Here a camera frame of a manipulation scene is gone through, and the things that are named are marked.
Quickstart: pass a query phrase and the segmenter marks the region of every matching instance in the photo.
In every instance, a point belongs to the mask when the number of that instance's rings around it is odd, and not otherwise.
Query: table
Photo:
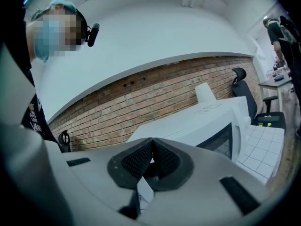
[[[284,74],[284,78],[280,81],[274,81],[274,79],[270,79],[258,85],[261,87],[262,95],[263,95],[263,90],[262,90],[263,88],[277,91],[278,100],[279,100],[279,111],[283,112],[281,89],[283,89],[284,87],[290,84],[292,84],[292,78],[290,78],[287,74]]]

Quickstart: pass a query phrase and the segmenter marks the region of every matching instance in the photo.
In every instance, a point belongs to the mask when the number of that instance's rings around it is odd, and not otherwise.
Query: hair net
[[[75,4],[73,2],[65,1],[65,0],[52,0],[49,3],[47,8],[51,8],[52,6],[57,5],[57,4],[62,4],[64,6],[64,8],[68,8],[69,10],[74,12],[75,14],[77,13]]]

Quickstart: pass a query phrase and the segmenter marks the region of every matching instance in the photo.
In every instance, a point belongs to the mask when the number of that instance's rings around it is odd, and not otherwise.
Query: chair backrest
[[[246,77],[246,71],[242,68],[234,68],[232,69],[236,74],[237,77],[233,81],[232,85],[232,92],[233,96],[238,97],[238,96],[245,96],[246,101],[248,104],[248,111],[249,111],[249,116],[251,120],[253,121],[256,113],[257,113],[257,104],[256,101],[254,100],[252,93],[245,81],[243,79]]]

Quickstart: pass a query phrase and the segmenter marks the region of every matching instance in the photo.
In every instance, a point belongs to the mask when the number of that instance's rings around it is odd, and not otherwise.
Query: backpack
[[[290,45],[294,45],[294,44],[298,43],[298,41],[292,35],[292,33],[286,27],[284,27],[283,25],[281,25],[281,21],[280,20],[278,20],[278,21],[270,21],[269,25],[273,24],[273,23],[277,23],[278,24],[278,26],[279,26],[282,34],[283,34],[283,38],[279,38],[280,40],[286,41]]]

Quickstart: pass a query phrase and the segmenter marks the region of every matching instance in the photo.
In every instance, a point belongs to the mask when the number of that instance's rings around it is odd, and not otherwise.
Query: person
[[[301,51],[300,37],[293,23],[287,20],[284,16],[280,17],[280,21],[275,18],[266,17],[263,20],[263,25],[268,29],[269,39],[274,46],[275,53],[279,59],[280,65],[285,64],[291,71],[294,91],[301,103]],[[301,126],[296,130],[296,135],[301,139]]]
[[[75,5],[64,0],[53,0],[44,11],[36,12],[28,24],[24,21],[24,8],[20,14],[20,17],[23,17],[23,26],[18,35],[19,43],[8,40],[7,45],[14,46],[14,49],[11,49],[12,56],[34,86],[30,71],[31,62],[40,59],[46,63],[52,56],[60,55],[67,50],[76,50],[86,41],[88,26]],[[22,125],[35,130],[45,140],[56,142],[61,152],[66,151],[66,148],[62,148],[53,136],[36,94],[24,114]]]

